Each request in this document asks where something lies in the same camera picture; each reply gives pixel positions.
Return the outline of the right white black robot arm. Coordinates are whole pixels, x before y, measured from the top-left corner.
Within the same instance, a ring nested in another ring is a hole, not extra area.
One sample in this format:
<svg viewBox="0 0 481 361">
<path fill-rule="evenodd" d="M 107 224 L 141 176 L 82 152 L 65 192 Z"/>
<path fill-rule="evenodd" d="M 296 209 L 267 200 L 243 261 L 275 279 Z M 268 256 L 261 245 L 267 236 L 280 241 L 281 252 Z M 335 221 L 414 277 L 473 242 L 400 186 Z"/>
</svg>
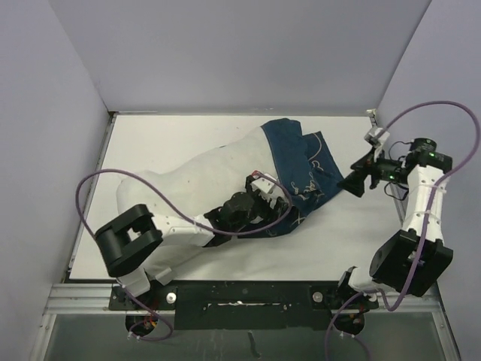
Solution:
<svg viewBox="0 0 481 361">
<path fill-rule="evenodd" d="M 377 250 L 370 267 L 353 266 L 343 273 L 334 289 L 339 305 L 352 307 L 367 290 L 393 289 L 423 296 L 451 263 L 453 251 L 444 244 L 441 214 L 452 158 L 438 153 L 436 147 L 431 139 L 416 138 L 399 159 L 387 159 L 373 147 L 338 183 L 342 190 L 360 197 L 365 179 L 371 179 L 371 189 L 384 181 L 403 189 L 407 201 L 401 229 Z"/>
</svg>

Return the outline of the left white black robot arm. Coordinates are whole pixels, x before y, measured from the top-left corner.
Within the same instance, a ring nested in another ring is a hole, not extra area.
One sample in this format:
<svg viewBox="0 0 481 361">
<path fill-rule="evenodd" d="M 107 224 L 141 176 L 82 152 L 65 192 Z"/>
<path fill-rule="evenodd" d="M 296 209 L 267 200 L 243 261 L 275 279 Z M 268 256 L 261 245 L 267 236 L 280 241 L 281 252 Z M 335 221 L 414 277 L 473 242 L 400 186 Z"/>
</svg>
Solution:
<svg viewBox="0 0 481 361">
<path fill-rule="evenodd" d="M 291 206 L 290 198 L 273 193 L 237 192 L 218 208 L 186 221 L 153 214 L 139 204 L 102 226 L 94 239 L 109 276 L 127 289 L 126 300 L 133 307 L 143 309 L 153 300 L 152 281 L 166 285 L 176 267 L 206 247 L 278 225 Z"/>
</svg>

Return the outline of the white pillow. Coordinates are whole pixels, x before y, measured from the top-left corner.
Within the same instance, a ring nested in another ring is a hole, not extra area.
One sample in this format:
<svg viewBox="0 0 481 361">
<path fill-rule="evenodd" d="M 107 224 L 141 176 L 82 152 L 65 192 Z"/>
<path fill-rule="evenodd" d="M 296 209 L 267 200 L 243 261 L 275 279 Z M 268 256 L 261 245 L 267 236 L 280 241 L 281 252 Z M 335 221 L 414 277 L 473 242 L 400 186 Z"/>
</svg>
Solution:
<svg viewBox="0 0 481 361">
<path fill-rule="evenodd" d="M 223 205 L 235 193 L 246 192 L 247 177 L 258 170 L 243 170 L 246 157 L 238 156 L 231 144 L 202 153 L 164 174 L 146 170 L 122 180 L 116 190 L 118 212 L 144 204 L 153 214 L 191 221 Z M 182 265 L 175 268 L 175 277 Z"/>
</svg>

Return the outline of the dark blue embroidered pillowcase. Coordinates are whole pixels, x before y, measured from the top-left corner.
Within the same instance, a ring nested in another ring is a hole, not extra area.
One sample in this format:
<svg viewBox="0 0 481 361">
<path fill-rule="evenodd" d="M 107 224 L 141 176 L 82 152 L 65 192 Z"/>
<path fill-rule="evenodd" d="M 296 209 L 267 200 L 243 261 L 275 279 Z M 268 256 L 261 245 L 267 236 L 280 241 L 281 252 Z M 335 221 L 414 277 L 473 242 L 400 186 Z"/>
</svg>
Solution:
<svg viewBox="0 0 481 361">
<path fill-rule="evenodd" d="M 271 174 L 289 191 L 292 209 L 280 223 L 251 235 L 271 238 L 287 235 L 312 212 L 333 199 L 343 176 L 321 132 L 303 134 L 301 123 L 288 118 L 271 120 L 231 144 L 245 156 L 241 168 Z"/>
</svg>

